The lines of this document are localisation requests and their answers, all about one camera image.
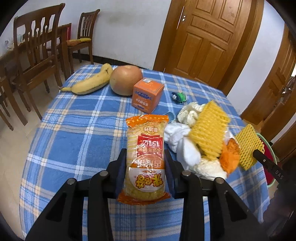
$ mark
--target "table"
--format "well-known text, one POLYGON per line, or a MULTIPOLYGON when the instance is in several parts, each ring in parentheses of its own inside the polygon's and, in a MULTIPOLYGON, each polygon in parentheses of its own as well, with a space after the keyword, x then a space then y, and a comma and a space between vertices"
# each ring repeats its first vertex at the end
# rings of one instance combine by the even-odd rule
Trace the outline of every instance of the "table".
MULTIPOLYGON (((61 41, 61 49, 62 49, 62 56, 63 56, 63 63, 64 63, 64 75, 65 75, 65 80, 68 79, 71 75, 70 73, 70 63, 69 63, 69 57, 68 57, 68 46, 67 46, 67 30, 68 27, 71 26, 71 23, 68 24, 64 24, 58 27, 58 31, 57 31, 57 37, 60 38, 61 41)), ((52 32, 48 31, 48 41, 51 40, 51 35, 52 32)), ((20 44, 21 50, 25 51, 25 43, 21 43, 20 44)), ((23 123, 23 125, 27 124, 27 120, 24 117, 23 113, 21 112, 20 108, 18 107, 15 98, 13 97, 13 95, 11 94, 11 89, 9 86, 9 82, 7 80, 7 78, 5 78, 5 65, 7 63, 9 63, 11 60, 13 60, 15 57, 14 51, 10 50, 7 51, 5 54, 3 54, 2 56, 0 56, 0 86, 3 86, 4 92, 13 108, 13 110, 15 111, 15 113, 17 114, 17 116, 19 117, 19 119, 21 120, 21 122, 23 123)))
MULTIPOLYGON (((100 71, 100 65, 86 65, 64 84, 100 71)), ((165 84, 154 114, 183 107, 172 101, 171 92, 183 91, 187 103, 215 100, 229 115, 230 131, 237 134, 244 126, 225 95, 212 87, 156 71, 143 70, 145 77, 165 84)), ((20 189, 20 219, 24 235, 61 185, 71 177, 83 180, 106 169, 126 147, 125 119, 142 112, 131 106, 131 97, 115 94, 109 85, 89 95, 62 92, 50 104, 36 131, 25 163, 20 189)), ((257 163, 248 171, 237 168, 227 182, 259 221, 269 204, 263 167, 257 163)), ((178 240, 183 200, 167 199, 148 206, 129 206, 109 200, 110 220, 115 240, 178 240)), ((209 238, 209 210, 204 198, 205 240, 209 238)), ((83 239, 87 240, 87 211, 83 214, 83 239)))

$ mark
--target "orange box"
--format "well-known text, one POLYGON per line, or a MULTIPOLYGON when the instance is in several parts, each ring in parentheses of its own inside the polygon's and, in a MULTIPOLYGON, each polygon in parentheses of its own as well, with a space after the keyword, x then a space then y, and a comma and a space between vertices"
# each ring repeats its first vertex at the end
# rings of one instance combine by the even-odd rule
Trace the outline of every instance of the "orange box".
POLYGON ((164 84, 150 78, 143 78, 133 86, 131 105, 143 112, 151 114, 158 105, 164 84))

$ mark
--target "rice cracker bag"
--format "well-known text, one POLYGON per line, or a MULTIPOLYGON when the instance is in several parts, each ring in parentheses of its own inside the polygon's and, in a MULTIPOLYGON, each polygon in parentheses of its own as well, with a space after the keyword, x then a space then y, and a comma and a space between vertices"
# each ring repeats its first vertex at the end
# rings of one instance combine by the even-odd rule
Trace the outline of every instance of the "rice cracker bag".
POLYGON ((169 198, 165 192, 164 129, 167 115, 142 115, 126 119, 127 156, 124 188, 118 201, 151 204, 169 198))

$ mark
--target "green toy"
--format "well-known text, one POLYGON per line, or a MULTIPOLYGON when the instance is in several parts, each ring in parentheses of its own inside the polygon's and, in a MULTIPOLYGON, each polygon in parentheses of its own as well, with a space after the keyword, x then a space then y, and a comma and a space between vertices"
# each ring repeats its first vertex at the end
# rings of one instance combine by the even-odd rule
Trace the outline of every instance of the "green toy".
POLYGON ((172 92, 172 98, 174 101, 176 101, 177 103, 183 103, 187 100, 187 95, 183 92, 180 93, 176 93, 176 92, 172 92))

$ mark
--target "yellow banana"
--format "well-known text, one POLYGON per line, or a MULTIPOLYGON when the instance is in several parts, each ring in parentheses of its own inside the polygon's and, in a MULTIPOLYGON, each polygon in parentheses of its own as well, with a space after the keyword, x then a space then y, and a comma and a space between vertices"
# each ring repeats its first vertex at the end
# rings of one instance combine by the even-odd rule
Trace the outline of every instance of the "yellow banana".
POLYGON ((71 87, 63 87, 61 91, 72 91, 77 95, 85 95, 94 92, 103 86, 105 86, 113 72, 113 68, 110 64, 103 64, 101 71, 90 78, 82 80, 71 87))

